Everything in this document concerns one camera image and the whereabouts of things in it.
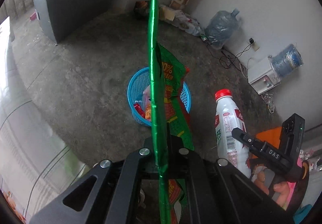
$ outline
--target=white plastic bottle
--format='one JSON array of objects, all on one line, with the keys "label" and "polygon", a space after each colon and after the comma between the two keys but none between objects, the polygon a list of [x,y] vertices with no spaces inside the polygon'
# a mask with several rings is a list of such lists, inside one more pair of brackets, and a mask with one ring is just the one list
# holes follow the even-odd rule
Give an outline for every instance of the white plastic bottle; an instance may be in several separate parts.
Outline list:
[{"label": "white plastic bottle", "polygon": [[247,166],[249,148],[231,136],[234,128],[246,132],[245,123],[239,108],[232,100],[229,89],[221,89],[215,93],[217,103],[215,128],[217,136],[218,157],[227,159],[246,177],[251,170]]}]

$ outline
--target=yellow stripe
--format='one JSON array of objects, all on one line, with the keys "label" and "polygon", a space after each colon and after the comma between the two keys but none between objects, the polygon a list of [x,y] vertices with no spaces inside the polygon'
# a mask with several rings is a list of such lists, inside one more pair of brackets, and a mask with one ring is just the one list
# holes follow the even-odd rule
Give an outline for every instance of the yellow stripe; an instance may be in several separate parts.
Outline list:
[{"label": "yellow stripe", "polygon": [[168,123],[170,123],[170,122],[172,122],[172,121],[174,121],[175,119],[177,119],[178,117],[177,116],[175,116],[175,117],[173,117],[173,118],[171,118],[171,119],[169,119],[168,120]]},{"label": "yellow stripe", "polygon": [[180,137],[183,133],[184,133],[184,131],[181,131],[181,132],[177,135],[177,137]]}]

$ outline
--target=gray desk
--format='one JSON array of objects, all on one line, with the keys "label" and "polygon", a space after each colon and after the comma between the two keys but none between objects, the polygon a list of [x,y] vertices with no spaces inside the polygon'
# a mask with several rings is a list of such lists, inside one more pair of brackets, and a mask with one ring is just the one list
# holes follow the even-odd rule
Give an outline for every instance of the gray desk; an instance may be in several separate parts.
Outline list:
[{"label": "gray desk", "polygon": [[75,29],[110,8],[111,0],[34,0],[44,34],[58,43]]}]

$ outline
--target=red bottle cap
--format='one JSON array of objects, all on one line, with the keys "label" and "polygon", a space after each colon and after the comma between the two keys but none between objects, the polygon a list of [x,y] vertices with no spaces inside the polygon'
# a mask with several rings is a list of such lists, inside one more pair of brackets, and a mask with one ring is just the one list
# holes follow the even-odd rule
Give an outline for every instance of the red bottle cap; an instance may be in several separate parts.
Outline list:
[{"label": "red bottle cap", "polygon": [[224,97],[224,96],[232,96],[229,89],[218,90],[215,93],[215,100],[217,101],[217,99],[219,99],[220,97]]}]

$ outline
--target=wall outlet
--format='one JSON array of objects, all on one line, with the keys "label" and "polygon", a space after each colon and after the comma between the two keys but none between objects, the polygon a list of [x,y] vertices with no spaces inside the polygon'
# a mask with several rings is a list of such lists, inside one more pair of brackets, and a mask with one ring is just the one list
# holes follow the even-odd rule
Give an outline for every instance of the wall outlet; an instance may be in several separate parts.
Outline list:
[{"label": "wall outlet", "polygon": [[258,46],[258,44],[256,42],[254,42],[252,45],[251,45],[252,49],[254,51],[258,50],[260,47]]}]

